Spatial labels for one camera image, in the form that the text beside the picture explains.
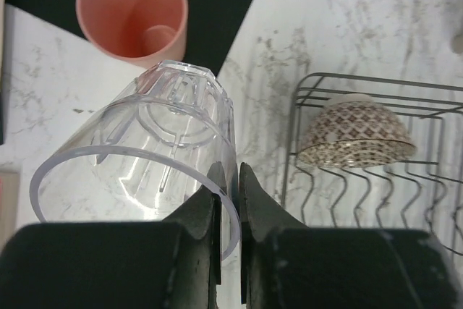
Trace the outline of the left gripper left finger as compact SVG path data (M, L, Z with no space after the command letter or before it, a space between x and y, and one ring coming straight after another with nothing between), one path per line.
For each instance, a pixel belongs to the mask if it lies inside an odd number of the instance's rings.
M214 308L220 218L201 187L163 221L23 227L1 252L1 306Z

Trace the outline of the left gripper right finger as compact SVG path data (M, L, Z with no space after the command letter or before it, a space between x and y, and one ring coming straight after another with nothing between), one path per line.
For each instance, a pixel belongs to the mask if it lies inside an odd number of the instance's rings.
M431 234L307 227L239 169L241 296L248 308L460 308L462 285Z

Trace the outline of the clear glass tumbler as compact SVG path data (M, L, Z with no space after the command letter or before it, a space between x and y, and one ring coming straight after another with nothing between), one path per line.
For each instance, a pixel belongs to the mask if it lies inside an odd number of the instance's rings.
M222 204L221 256L240 239L232 100L208 68L165 60L136 77L30 181L39 221L160 221L199 189Z

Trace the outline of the black wire dish rack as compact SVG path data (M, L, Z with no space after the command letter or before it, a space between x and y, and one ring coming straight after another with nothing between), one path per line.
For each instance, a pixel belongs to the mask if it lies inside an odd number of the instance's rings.
M462 262L462 86L312 73L280 201L310 227L420 229Z

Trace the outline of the pink plastic cup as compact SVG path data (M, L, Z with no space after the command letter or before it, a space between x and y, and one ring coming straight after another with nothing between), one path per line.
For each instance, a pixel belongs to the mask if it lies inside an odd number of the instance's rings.
M84 36L105 54L139 67L184 58L188 0L76 0Z

